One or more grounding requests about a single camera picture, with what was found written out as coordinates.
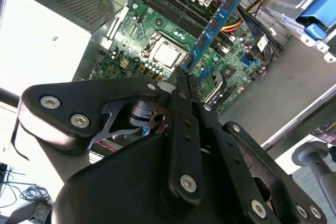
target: sata port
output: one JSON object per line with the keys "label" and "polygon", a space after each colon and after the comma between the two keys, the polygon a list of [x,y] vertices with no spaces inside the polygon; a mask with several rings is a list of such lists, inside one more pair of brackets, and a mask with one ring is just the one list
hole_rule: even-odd
{"label": "sata port", "polygon": [[241,57],[240,61],[247,66],[251,65],[251,61],[249,59],[247,59],[245,56]]}
{"label": "sata port", "polygon": [[254,57],[253,57],[252,55],[250,55],[250,54],[246,54],[245,57],[246,57],[249,61],[251,61],[251,62],[254,61]]}

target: green circuit board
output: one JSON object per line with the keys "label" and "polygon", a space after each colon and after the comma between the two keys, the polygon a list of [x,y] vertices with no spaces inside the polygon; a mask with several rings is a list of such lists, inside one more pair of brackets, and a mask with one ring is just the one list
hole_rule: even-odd
{"label": "green circuit board", "polygon": [[[210,18],[212,16],[213,10],[210,6],[205,7],[199,2],[191,2],[191,0],[178,1],[190,8],[197,8],[204,17]],[[179,12],[169,1],[165,3],[165,0],[161,0],[161,3],[165,4],[166,8],[171,8],[176,13]],[[128,13],[113,39],[110,50],[91,77],[106,79],[147,76],[156,81],[166,81],[173,69],[160,64],[155,58],[150,58],[149,54],[152,52],[150,50],[154,50],[155,42],[173,44],[180,50],[179,59],[181,59],[183,58],[181,52],[190,50],[196,42],[196,36],[183,29],[172,18],[168,18],[164,11],[160,12],[151,8],[145,0],[130,0],[128,7]],[[197,23],[195,23],[195,27],[202,30],[202,26]],[[238,95],[241,95],[244,87],[256,77],[257,70],[267,64],[257,58],[248,65],[241,61],[241,58],[246,54],[246,45],[255,45],[254,39],[244,25],[241,25],[231,35],[234,39],[229,45],[223,45],[227,49],[226,52],[208,48],[192,72],[192,75],[199,78],[200,99],[213,106],[216,113],[222,112]],[[225,82],[225,85],[220,88],[221,96],[225,94],[225,100],[220,104],[209,100],[217,88],[213,74],[215,71],[221,73]]]}

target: screw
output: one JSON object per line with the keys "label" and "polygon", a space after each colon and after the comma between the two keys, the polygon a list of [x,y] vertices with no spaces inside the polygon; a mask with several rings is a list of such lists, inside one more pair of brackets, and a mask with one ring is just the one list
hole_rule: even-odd
{"label": "screw", "polygon": [[56,97],[52,96],[42,97],[40,103],[43,107],[48,109],[56,109],[61,105],[61,102]]}
{"label": "screw", "polygon": [[266,210],[264,206],[257,200],[253,199],[251,201],[251,207],[253,211],[259,216],[261,219],[265,219],[267,216]]}
{"label": "screw", "polygon": [[308,214],[305,211],[303,207],[301,207],[299,204],[296,205],[296,209],[299,211],[299,213],[306,219],[308,219]]}
{"label": "screw", "polygon": [[207,111],[211,111],[211,108],[210,108],[210,106],[209,106],[208,104],[203,105],[203,107],[204,107]]}
{"label": "screw", "polygon": [[240,128],[236,124],[234,124],[232,127],[236,132],[240,131]]}
{"label": "screw", "polygon": [[90,124],[90,120],[82,114],[75,114],[71,117],[71,123],[79,128],[86,128]]}
{"label": "screw", "polygon": [[310,208],[310,211],[313,213],[313,215],[315,215],[316,218],[322,219],[322,215],[320,214],[320,212],[317,210],[317,208],[315,206],[310,205],[309,208]]}
{"label": "screw", "polygon": [[196,181],[190,175],[183,174],[180,178],[182,187],[189,193],[194,193],[197,189]]}
{"label": "screw", "polygon": [[150,89],[152,89],[152,90],[155,90],[155,89],[156,89],[156,87],[155,87],[153,84],[148,83],[147,86],[148,86]]}

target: yellow wire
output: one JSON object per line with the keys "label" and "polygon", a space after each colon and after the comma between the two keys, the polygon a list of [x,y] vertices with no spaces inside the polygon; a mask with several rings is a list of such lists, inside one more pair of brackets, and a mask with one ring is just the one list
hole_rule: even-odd
{"label": "yellow wire", "polygon": [[[264,0],[260,0],[258,3],[255,3],[255,4],[250,5],[246,10],[247,10],[248,12],[252,12],[252,10],[253,10],[255,7],[257,7],[258,5],[262,4],[263,1],[264,1]],[[239,23],[240,23],[240,18],[239,18],[234,24],[232,24],[232,25],[229,25],[229,26],[223,26],[223,27],[221,28],[221,31],[223,31],[223,30],[227,30],[227,29],[230,29],[230,28],[233,28],[233,27],[237,26]]]}

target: ram slot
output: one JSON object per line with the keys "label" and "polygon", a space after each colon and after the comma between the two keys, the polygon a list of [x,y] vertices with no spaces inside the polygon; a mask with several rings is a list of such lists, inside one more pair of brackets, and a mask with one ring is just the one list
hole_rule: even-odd
{"label": "ram slot", "polygon": [[[183,12],[184,14],[186,14],[188,17],[190,17],[191,19],[193,19],[196,23],[200,24],[201,26],[205,27],[208,22],[210,21],[210,19],[208,18],[203,18],[202,17],[202,13],[196,11],[196,10],[192,10],[191,8],[189,8],[188,6],[186,6],[185,4],[183,4],[182,2],[178,1],[178,0],[165,0],[168,3],[170,3],[172,6],[174,6],[176,9],[180,10],[181,12]],[[232,42],[229,40],[228,35],[220,32],[217,37],[219,37],[221,40],[223,40],[223,42],[226,45],[232,46]]]}
{"label": "ram slot", "polygon": [[[178,26],[180,26],[182,29],[184,29],[186,32],[194,36],[195,38],[198,38],[203,31],[202,28],[196,26],[188,19],[182,17],[181,15],[178,15],[176,12],[172,11],[169,6],[166,6],[162,4],[162,2],[159,2],[158,0],[149,0],[147,2],[147,5],[155,10],[156,12],[160,13],[164,17],[168,18],[170,21],[174,22]],[[214,40],[210,47],[214,50],[218,48],[218,40]]]}

